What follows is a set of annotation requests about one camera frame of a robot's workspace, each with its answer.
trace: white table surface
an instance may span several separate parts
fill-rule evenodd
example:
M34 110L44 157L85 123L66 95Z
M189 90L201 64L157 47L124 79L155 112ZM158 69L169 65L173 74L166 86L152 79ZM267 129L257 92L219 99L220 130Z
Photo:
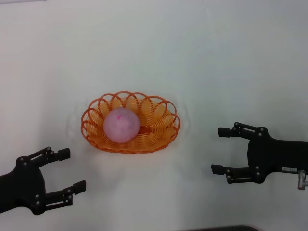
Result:
M249 224L307 229L297 175L228 185L211 164L247 166L235 121L308 140L306 0L48 0L0 6L0 174L44 147L72 158L41 168L48 192L86 180L74 205L0 215L2 231L171 231ZM80 118L120 90L178 108L177 139L153 154L91 147Z

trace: woven plastic basket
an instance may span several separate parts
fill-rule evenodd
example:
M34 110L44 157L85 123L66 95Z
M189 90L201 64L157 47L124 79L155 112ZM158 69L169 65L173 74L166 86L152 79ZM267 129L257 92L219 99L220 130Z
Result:
M117 107L131 109L140 120L138 135L127 143L112 142L103 131L104 119ZM164 149L174 141L179 129L180 119L172 102L138 92L105 94L92 101L81 118L83 137L92 146L112 153L152 153Z

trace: pink ball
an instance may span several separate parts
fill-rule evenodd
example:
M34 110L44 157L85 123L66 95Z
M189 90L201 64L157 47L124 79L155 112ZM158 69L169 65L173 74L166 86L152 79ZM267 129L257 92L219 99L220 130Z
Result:
M116 143L126 143L139 132L140 122L130 109L119 107L108 113L103 130L106 136Z

